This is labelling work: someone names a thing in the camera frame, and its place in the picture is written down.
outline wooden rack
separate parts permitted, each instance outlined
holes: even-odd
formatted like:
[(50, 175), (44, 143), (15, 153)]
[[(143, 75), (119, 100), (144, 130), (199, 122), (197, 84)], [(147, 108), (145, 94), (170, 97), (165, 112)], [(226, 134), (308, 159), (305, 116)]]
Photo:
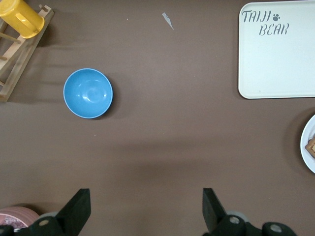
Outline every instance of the wooden rack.
[(4, 34), (3, 32), (7, 27), (7, 23), (0, 19), (0, 37), (13, 41), (13, 44), (3, 54), (3, 56), (0, 56), (0, 76), (15, 62), (8, 78), (4, 82), (0, 81), (0, 102), (6, 102), (10, 97), (14, 87), (19, 81), (27, 63), (29, 62), (35, 48), (37, 47), (45, 30), (47, 29), (50, 20), (54, 15), (54, 12), (50, 7), (42, 5), (39, 5), (39, 7), (41, 8), (39, 15), (45, 19), (45, 25), (38, 35), (30, 39), (24, 39), (21, 36), (14, 38)]

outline bowl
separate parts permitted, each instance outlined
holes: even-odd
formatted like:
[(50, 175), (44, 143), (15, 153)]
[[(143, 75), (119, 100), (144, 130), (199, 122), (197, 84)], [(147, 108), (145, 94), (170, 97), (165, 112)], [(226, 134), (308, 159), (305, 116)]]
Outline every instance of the bowl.
[(91, 68), (74, 71), (66, 80), (63, 98), (67, 107), (82, 118), (104, 114), (113, 100), (113, 89), (104, 74)]
[(14, 229), (30, 226), (39, 215), (23, 206), (10, 206), (0, 210), (0, 225), (11, 225)]

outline brown food on plate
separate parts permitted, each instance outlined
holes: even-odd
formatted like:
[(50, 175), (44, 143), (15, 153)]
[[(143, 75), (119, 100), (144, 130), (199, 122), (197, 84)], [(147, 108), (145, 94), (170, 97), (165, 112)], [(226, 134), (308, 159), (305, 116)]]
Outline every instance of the brown food on plate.
[(315, 158), (315, 138), (309, 140), (309, 143), (305, 146), (305, 149)]

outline pink ribbed container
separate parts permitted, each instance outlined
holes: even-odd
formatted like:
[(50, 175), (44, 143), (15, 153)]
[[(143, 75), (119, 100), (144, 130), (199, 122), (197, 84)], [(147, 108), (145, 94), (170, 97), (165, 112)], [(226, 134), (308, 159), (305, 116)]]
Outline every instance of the pink ribbed container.
[(28, 227), (38, 218), (39, 215), (35, 211), (22, 206), (0, 209), (0, 225), (12, 225), (15, 229)]

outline mug handle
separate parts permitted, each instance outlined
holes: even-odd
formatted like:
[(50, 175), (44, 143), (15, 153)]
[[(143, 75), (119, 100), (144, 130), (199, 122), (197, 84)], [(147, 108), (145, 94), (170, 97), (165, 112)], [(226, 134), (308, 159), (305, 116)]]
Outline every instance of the mug handle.
[(38, 29), (31, 22), (29, 22), (28, 19), (26, 19), (21, 13), (16, 13), (15, 16), (32, 32), (38, 33)]

